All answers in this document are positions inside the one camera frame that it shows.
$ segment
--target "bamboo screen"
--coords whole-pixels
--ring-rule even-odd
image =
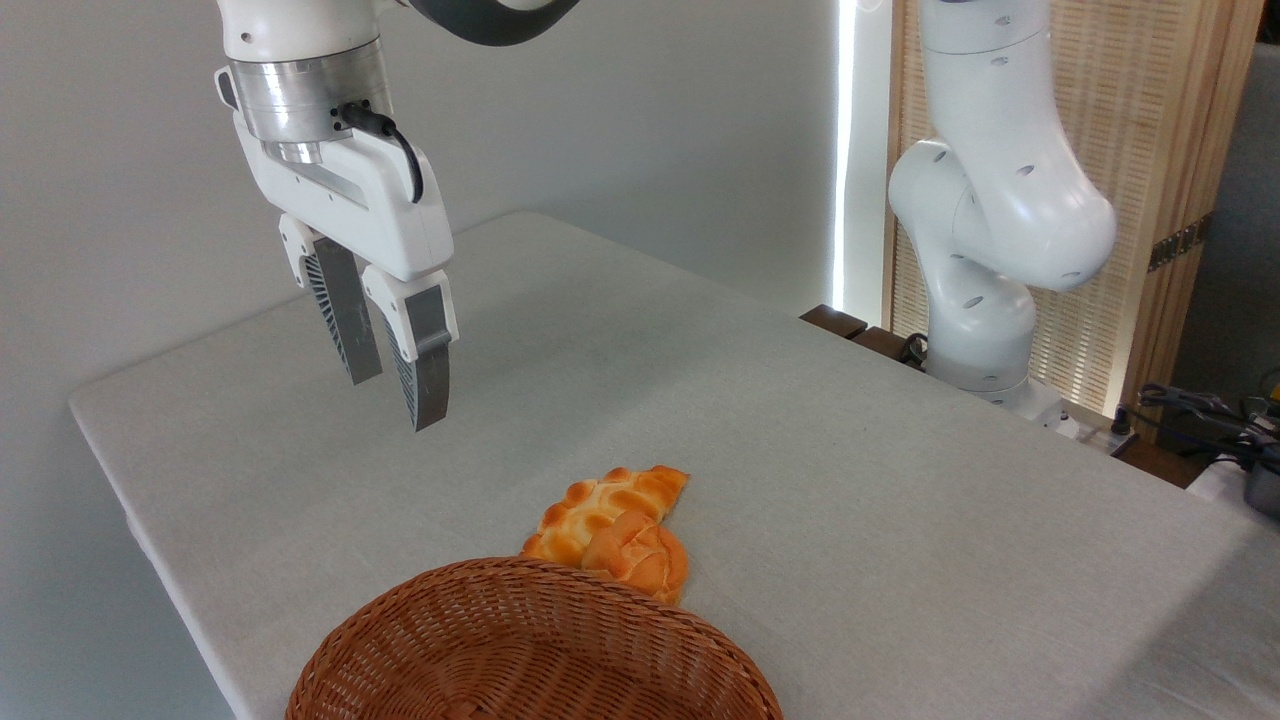
[[[1068,293],[1033,291],[1039,323],[1032,374],[1070,401],[1110,414],[1126,389],[1126,375],[1130,382],[1140,373],[1156,379],[1152,373],[1165,370],[1157,356],[1169,356],[1172,374],[1198,254],[1174,263],[1165,282],[1157,273],[1148,279],[1148,260],[1155,242],[1212,208],[1261,3],[1053,3],[1053,79],[1062,126],[1119,220],[1115,251],[1098,277]],[[933,135],[918,0],[901,4],[893,158]],[[1249,17],[1252,27],[1244,33]],[[896,222],[887,242],[891,328],[897,334],[925,332],[924,284]]]

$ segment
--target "wicker basket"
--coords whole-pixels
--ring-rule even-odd
[[[698,616],[571,568],[468,560],[383,593],[325,638],[287,720],[781,720]]]

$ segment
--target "bread roll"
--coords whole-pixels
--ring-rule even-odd
[[[671,530],[639,510],[628,510],[595,533],[582,553],[582,569],[676,605],[689,577],[689,556]]]
[[[543,514],[538,532],[521,550],[525,557],[550,560],[571,568],[582,565],[582,552],[596,532],[609,528],[627,510],[660,523],[676,505],[689,475],[655,465],[643,473],[614,468],[599,480],[573,483],[564,500]]]

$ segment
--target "basket rim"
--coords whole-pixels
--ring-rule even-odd
[[[701,637],[724,657],[731,659],[742,673],[744,680],[751,685],[753,691],[759,697],[767,717],[782,720],[782,708],[778,706],[777,696],[773,693],[773,688],[764,678],[764,674],[760,673],[760,669],[755,665],[755,661],[751,660],[746,651],[739,647],[737,643],[730,639],[728,635],[703,618],[682,607],[658,602],[630,585],[611,580],[602,580],[590,573],[570,568],[567,565],[561,565],[558,562],[522,556],[475,557],[442,565],[439,568],[419,573],[417,575],[389,588],[378,597],[366,602],[358,610],[352,612],[346,620],[338,624],[338,626],[330,630],[307,660],[301,674],[298,675],[297,683],[293,687],[293,692],[289,694],[288,705],[285,706],[285,716],[294,717],[294,712],[301,712],[303,710],[303,698],[307,694],[314,694],[311,691],[317,685],[317,680],[323,676],[323,673],[330,667],[339,667],[343,665],[342,661],[346,660],[344,656],[347,653],[340,650],[351,639],[361,637],[362,633],[367,630],[370,623],[375,623],[381,616],[381,612],[385,612],[387,607],[394,606],[401,596],[411,594],[419,585],[430,583],[442,575],[451,575],[460,571],[465,571],[467,574],[484,574],[486,571],[497,574],[511,568],[524,568],[538,575],[552,578],[558,582],[590,585],[595,589],[595,592],[604,591],[608,594],[616,596],[620,602],[643,607],[646,612],[660,616],[667,621],[678,623],[686,632]]]

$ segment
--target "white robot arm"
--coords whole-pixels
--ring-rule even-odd
[[[298,286],[353,383],[381,373],[365,296],[385,320],[415,430],[448,410],[458,338],[444,266],[453,234],[426,156],[390,119],[379,15],[412,5],[454,35],[515,45],[577,0],[219,0],[230,64],[215,74]],[[357,258],[367,263],[361,273]]]
[[[941,137],[902,155],[890,204],[925,279],[928,373],[1056,427],[1061,396],[1028,375],[1036,304],[1023,283],[1087,282],[1116,220],[1062,132],[1048,23],[1050,0],[920,0]]]

